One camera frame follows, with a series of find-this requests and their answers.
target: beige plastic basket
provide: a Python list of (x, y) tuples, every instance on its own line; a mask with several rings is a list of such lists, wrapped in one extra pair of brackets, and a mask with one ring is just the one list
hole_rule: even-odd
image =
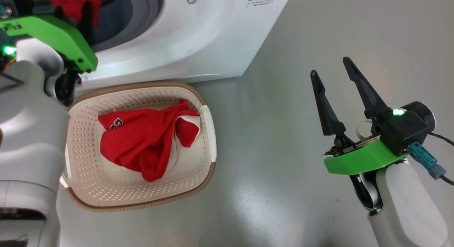
[[(201, 132), (190, 148), (178, 150), (175, 166), (161, 179), (146, 182), (140, 173), (109, 162), (99, 153), (102, 133), (98, 115), (113, 110), (162, 109), (186, 99), (200, 114)], [(213, 176), (216, 136), (203, 97), (178, 82), (128, 84), (76, 98), (66, 143), (66, 171), (60, 182), (70, 198), (93, 212), (116, 212), (172, 202), (198, 193)]]

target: white washing machine panel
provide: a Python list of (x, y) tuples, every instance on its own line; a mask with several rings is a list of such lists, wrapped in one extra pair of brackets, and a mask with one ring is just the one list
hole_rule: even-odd
[(79, 91), (118, 84), (241, 76), (288, 0), (164, 0), (141, 36), (97, 52)]

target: washing machine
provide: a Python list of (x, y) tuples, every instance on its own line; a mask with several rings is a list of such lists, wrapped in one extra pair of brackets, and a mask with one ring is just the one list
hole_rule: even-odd
[[(287, 1), (103, 0), (90, 44), (98, 68), (81, 75), (78, 90), (241, 76)], [(31, 0), (32, 8), (24, 0), (0, 2), (13, 14), (54, 10), (50, 0)]]

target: printed logo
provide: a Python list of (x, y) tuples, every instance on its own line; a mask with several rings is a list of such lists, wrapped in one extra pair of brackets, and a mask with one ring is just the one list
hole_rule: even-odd
[(120, 118), (117, 118), (115, 120), (115, 122), (112, 124), (112, 126), (110, 126), (110, 129), (114, 130), (115, 128), (119, 128), (119, 127), (122, 127), (122, 126), (123, 126), (123, 121), (121, 121)]

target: brown basket rim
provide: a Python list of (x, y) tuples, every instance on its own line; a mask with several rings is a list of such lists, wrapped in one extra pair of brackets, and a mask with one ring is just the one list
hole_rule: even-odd
[[(181, 83), (181, 82), (175, 82), (175, 81), (159, 81), (159, 82), (142, 82), (142, 83), (134, 83), (134, 84), (125, 84), (125, 85), (113, 86), (113, 87), (108, 87), (105, 89), (100, 89), (100, 90), (96, 90), (93, 92), (89, 92), (87, 94), (78, 96), (75, 99), (74, 104), (70, 108), (68, 108), (68, 111), (71, 108), (73, 108), (73, 106), (76, 105), (77, 103), (79, 103), (83, 100), (89, 99), (89, 98), (96, 97), (96, 96), (110, 94), (113, 92), (119, 92), (119, 91), (124, 91), (124, 90), (130, 90), (130, 89), (153, 88), (153, 87), (180, 87), (180, 88), (187, 89), (189, 92), (192, 92), (199, 99), (199, 101), (202, 105), (206, 105), (205, 99), (192, 86), (185, 84), (185, 83)], [(87, 204), (86, 202), (82, 201), (75, 194), (72, 187), (67, 187), (67, 188), (65, 188), (65, 190), (66, 190), (66, 193), (68, 194), (68, 196), (70, 197), (70, 199), (73, 200), (73, 202), (75, 202), (76, 205), (78, 205), (79, 207), (81, 207), (87, 211), (90, 211), (90, 212), (110, 213), (110, 212), (137, 210), (137, 209), (141, 209), (141, 208), (148, 208), (148, 207), (158, 206), (158, 205), (168, 203), (168, 202), (173, 202), (173, 201), (180, 200), (185, 197), (190, 197), (190, 196), (193, 196), (193, 195), (199, 193), (211, 181), (211, 177), (213, 177), (215, 168), (216, 168), (216, 162), (212, 162), (210, 165), (210, 170), (208, 172), (208, 175), (206, 176), (204, 181), (192, 190), (189, 190), (189, 191), (186, 191), (186, 192), (183, 192), (181, 194), (174, 195), (171, 197), (166, 197), (166, 198), (161, 198), (161, 199), (154, 200), (154, 201), (141, 202), (141, 203), (136, 203), (136, 204), (118, 205), (118, 206), (102, 206), (102, 207), (93, 206), (93, 205)]]

